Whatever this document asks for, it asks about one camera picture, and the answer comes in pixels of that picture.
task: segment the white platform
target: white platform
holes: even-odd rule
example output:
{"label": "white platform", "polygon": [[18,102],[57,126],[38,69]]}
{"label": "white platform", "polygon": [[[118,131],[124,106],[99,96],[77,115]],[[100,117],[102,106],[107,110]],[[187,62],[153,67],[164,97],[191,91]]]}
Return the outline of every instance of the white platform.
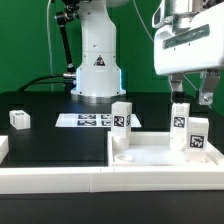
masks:
{"label": "white platform", "polygon": [[207,162],[197,163],[184,161],[181,152],[180,160],[175,153],[164,157],[168,142],[169,133],[131,133],[128,153],[133,150],[135,161],[116,164],[109,133],[108,167],[1,168],[0,194],[224,189],[224,157],[211,144]]}

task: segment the black table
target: black table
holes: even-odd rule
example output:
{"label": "black table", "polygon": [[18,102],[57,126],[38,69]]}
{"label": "black table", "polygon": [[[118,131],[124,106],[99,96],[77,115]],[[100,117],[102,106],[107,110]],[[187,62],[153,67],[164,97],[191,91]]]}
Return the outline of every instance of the black table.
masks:
{"label": "black table", "polygon": [[[142,128],[169,131],[170,94],[128,93]],[[190,116],[209,118],[208,140],[224,152],[224,118],[194,99]],[[60,113],[111,113],[111,104],[74,102],[60,92],[7,92],[0,95],[0,134],[9,136],[9,167],[107,166],[109,128],[56,128]],[[9,111],[31,115],[31,129],[16,131]],[[224,191],[108,192],[0,195],[1,223],[222,223]]]}

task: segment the green backdrop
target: green backdrop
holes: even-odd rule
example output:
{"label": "green backdrop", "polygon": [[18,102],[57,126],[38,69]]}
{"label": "green backdrop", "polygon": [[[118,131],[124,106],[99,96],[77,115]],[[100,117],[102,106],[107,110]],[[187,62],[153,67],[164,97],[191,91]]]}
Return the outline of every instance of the green backdrop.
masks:
{"label": "green backdrop", "polygon": [[[51,4],[50,24],[54,73],[63,73],[66,62],[56,12],[63,10],[60,0]],[[136,0],[139,11],[149,30],[151,18],[160,0]],[[28,81],[50,74],[47,42],[48,0],[10,0],[0,6],[0,92],[14,91]],[[153,66],[153,43],[146,34],[132,0],[119,8],[108,9],[111,20],[117,27],[117,64],[122,69],[123,87],[129,92],[169,92],[167,77],[157,76]],[[68,38],[74,64],[81,63],[81,27],[75,20],[67,25]],[[190,80],[199,87],[199,75],[190,75]],[[221,79],[212,107],[224,115],[224,81]],[[194,90],[184,82],[187,93]],[[36,86],[30,90],[52,90],[51,86]]]}

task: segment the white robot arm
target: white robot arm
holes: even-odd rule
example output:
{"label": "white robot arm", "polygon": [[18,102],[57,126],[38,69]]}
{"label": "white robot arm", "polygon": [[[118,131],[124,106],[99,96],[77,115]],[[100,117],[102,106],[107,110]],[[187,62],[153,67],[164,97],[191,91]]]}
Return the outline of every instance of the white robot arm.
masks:
{"label": "white robot arm", "polygon": [[200,72],[199,103],[210,105],[224,68],[224,1],[162,0],[152,26],[155,70],[169,75],[172,101],[182,100],[184,74]]}
{"label": "white robot arm", "polygon": [[[108,16],[107,1],[109,6],[116,7],[128,0],[62,1],[65,11],[56,17],[57,21],[64,22],[60,15],[68,21],[78,16],[82,26],[82,64],[75,70],[76,86],[71,90],[72,98],[107,103],[113,97],[124,95],[126,91],[121,87],[121,70],[116,64],[116,27]],[[67,70],[70,71],[73,66],[71,55],[66,54],[66,58]]]}

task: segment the printed marker sheet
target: printed marker sheet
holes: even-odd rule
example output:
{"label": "printed marker sheet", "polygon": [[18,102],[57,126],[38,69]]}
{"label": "printed marker sheet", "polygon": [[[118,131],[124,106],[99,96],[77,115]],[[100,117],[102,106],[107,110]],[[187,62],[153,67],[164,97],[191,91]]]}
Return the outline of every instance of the printed marker sheet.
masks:
{"label": "printed marker sheet", "polygon": [[[60,114],[56,127],[111,127],[111,114]],[[135,114],[131,115],[131,127],[141,127]]]}

